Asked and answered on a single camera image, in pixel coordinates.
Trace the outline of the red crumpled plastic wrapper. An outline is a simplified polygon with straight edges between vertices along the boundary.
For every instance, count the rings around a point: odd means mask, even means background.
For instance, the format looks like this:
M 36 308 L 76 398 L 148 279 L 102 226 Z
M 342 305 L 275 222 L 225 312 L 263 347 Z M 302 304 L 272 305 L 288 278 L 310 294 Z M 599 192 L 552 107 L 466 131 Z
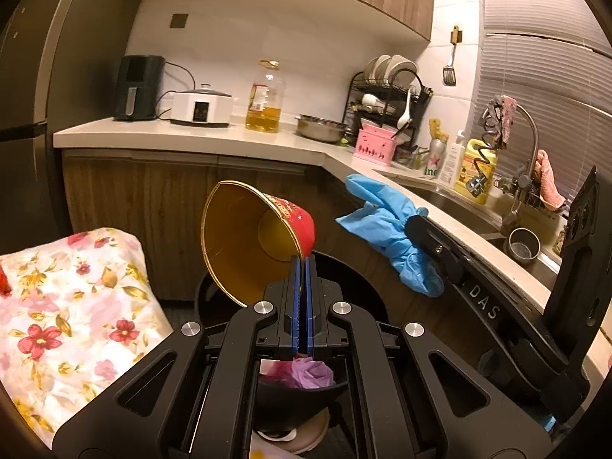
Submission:
M 13 288 L 11 288 L 9 284 L 9 280 L 6 276 L 4 269 L 0 266 L 0 296 L 1 297 L 10 297 L 13 292 Z

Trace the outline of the dark grey refrigerator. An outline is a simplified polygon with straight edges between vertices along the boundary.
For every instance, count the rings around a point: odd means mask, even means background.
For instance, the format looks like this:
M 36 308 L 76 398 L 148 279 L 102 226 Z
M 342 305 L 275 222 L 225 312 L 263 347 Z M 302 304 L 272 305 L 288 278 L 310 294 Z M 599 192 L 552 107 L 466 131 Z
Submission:
M 141 0 L 19 0 L 1 31 L 1 251 L 72 231 L 55 134 L 114 111 Z

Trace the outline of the steel bowl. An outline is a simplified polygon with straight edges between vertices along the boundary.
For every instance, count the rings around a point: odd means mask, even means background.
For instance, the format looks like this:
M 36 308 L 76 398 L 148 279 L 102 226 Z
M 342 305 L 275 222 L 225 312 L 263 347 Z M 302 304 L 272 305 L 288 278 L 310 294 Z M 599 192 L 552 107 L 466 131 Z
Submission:
M 299 136 L 322 143 L 337 144 L 347 131 L 344 123 L 329 119 L 301 114 L 296 120 L 296 133 Z

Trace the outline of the black trash bin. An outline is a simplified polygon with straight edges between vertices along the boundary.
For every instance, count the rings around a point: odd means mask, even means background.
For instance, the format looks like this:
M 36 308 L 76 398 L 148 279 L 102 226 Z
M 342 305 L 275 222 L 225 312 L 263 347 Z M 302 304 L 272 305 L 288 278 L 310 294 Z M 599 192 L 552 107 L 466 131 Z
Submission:
M 347 371 L 331 350 L 347 338 L 326 315 L 335 301 L 346 301 L 377 321 L 389 319 L 379 292 L 360 272 L 315 251 L 305 260 L 293 258 L 285 280 L 265 290 L 278 323 L 257 338 L 260 346 L 280 352 L 264 358 L 258 376 L 253 428 L 265 434 L 293 430 L 314 418 L 347 391 Z

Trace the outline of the white soap bottle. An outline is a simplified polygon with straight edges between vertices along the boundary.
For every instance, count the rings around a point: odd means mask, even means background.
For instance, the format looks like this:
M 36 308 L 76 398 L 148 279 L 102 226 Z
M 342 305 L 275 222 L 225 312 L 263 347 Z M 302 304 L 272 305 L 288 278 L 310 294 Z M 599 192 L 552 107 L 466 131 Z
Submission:
M 456 140 L 449 144 L 445 150 L 445 158 L 441 167 L 438 180 L 446 187 L 453 187 L 456 182 L 459 169 L 465 152 L 466 135 L 463 130 L 456 133 Z

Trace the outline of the blue rubber glove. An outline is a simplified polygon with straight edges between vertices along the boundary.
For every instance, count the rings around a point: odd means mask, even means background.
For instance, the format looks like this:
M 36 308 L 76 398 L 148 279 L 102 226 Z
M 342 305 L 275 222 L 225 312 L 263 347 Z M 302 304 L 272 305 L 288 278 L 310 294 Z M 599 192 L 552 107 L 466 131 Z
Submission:
M 408 197 L 387 184 L 360 174 L 349 175 L 345 188 L 362 200 L 363 206 L 337 218 L 337 224 L 388 258 L 402 284 L 428 297 L 439 297 L 444 291 L 443 280 L 427 254 L 405 234 L 408 219 L 427 216 L 428 210 L 416 207 Z

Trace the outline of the hanging metal spatula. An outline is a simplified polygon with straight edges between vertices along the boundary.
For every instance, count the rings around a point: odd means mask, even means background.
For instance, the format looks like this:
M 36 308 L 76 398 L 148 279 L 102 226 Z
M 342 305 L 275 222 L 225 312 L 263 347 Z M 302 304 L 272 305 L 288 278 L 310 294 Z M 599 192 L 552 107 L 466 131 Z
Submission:
M 454 60 L 456 60 L 457 45 L 463 42 L 463 30 L 459 25 L 454 25 L 450 33 L 451 54 L 442 70 L 442 79 L 445 86 L 456 86 L 456 69 L 454 68 Z

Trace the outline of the dark wall socket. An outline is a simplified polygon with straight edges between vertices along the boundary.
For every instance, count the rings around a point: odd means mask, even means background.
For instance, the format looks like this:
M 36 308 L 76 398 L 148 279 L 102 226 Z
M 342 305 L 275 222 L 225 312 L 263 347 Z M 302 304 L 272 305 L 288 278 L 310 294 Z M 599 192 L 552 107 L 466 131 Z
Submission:
M 189 15 L 187 13 L 174 13 L 171 17 L 169 27 L 171 29 L 184 29 L 187 25 Z

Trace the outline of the pink utensil basket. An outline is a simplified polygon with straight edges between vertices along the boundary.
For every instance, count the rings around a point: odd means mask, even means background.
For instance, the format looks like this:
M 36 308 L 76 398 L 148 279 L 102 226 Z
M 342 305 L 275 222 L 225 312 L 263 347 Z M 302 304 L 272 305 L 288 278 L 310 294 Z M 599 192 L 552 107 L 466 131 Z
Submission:
M 354 156 L 381 166 L 390 166 L 396 147 L 402 141 L 394 137 L 393 130 L 366 122 L 359 132 Z

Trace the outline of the red gold paper cup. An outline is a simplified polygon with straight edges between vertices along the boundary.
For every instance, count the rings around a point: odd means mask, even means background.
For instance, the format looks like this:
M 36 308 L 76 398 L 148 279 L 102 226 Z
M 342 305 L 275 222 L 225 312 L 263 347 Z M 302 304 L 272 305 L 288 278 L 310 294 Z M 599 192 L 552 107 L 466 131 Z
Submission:
M 285 279 L 290 261 L 308 257 L 315 243 L 309 212 L 290 200 L 239 180 L 221 180 L 207 197 L 200 244 L 207 271 L 236 304 L 264 298 L 268 284 Z

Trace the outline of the black dish rack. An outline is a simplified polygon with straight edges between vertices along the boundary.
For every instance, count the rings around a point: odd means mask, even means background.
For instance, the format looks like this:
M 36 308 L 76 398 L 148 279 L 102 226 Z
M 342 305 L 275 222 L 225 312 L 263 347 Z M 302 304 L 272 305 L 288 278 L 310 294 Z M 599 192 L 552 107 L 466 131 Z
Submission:
M 396 137 L 402 141 L 400 146 L 413 151 L 434 90 L 420 79 L 418 65 L 402 55 L 374 57 L 364 70 L 351 78 L 342 117 L 342 122 L 347 126 L 342 142 L 356 146 L 363 120 L 398 132 L 396 123 L 405 110 L 410 86 L 413 87 L 412 120 Z

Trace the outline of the cooking oil bottle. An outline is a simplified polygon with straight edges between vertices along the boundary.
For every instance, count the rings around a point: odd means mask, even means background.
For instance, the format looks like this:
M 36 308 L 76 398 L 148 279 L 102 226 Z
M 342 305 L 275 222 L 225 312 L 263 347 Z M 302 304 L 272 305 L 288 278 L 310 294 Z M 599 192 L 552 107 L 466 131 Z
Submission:
M 279 130 L 285 81 L 277 60 L 261 59 L 253 80 L 246 114 L 246 128 L 274 134 Z

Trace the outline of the purple glove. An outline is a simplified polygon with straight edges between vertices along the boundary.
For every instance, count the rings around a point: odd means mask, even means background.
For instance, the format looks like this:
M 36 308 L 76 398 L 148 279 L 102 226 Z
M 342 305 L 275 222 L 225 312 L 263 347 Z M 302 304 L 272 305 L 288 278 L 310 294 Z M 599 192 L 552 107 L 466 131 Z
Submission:
M 323 362 L 313 358 L 294 358 L 291 361 L 263 361 L 260 378 L 289 389 L 316 390 L 334 386 L 334 373 Z

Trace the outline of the green white can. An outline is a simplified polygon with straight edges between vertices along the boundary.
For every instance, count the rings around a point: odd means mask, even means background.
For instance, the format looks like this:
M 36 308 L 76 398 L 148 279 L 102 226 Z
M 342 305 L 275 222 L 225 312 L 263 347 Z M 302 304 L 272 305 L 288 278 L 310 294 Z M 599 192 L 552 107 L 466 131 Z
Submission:
M 427 177 L 437 177 L 442 166 L 444 153 L 447 146 L 448 136 L 446 134 L 437 135 L 431 139 L 428 157 L 424 166 L 423 174 Z

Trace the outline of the yellow detergent bottle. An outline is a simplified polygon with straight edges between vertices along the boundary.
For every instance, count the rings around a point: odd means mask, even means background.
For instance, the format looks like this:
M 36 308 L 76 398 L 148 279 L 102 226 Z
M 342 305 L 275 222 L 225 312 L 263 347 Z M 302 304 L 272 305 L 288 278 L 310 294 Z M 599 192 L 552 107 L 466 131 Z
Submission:
M 472 202 L 484 204 L 488 200 L 496 166 L 497 152 L 485 148 L 480 139 L 470 139 L 459 164 L 453 188 Z M 467 183 L 481 175 L 485 177 L 484 182 L 480 184 L 482 191 L 477 196 L 473 196 L 467 188 Z

